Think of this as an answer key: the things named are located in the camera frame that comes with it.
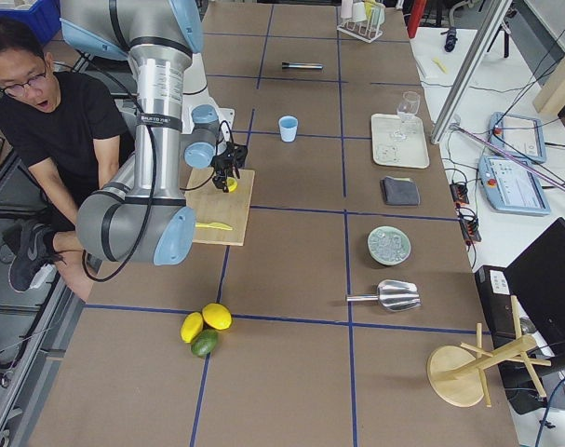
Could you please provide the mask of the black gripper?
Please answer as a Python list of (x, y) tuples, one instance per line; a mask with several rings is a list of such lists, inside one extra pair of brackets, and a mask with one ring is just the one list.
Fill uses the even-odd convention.
[(216, 188), (224, 193), (232, 191), (232, 178), (239, 177), (240, 170), (245, 167), (248, 147), (243, 144), (227, 142), (224, 151), (213, 157), (211, 166), (215, 169), (212, 181)]

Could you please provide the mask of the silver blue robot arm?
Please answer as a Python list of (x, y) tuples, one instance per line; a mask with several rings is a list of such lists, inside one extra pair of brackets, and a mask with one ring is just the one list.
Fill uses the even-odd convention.
[(224, 188), (246, 151), (233, 144), (234, 113), (210, 97), (204, 35), (193, 1), (66, 1), (65, 41), (87, 54), (126, 61), (136, 80), (135, 151), (81, 206), (76, 234), (107, 261), (178, 264), (195, 233), (180, 167), (214, 168)]

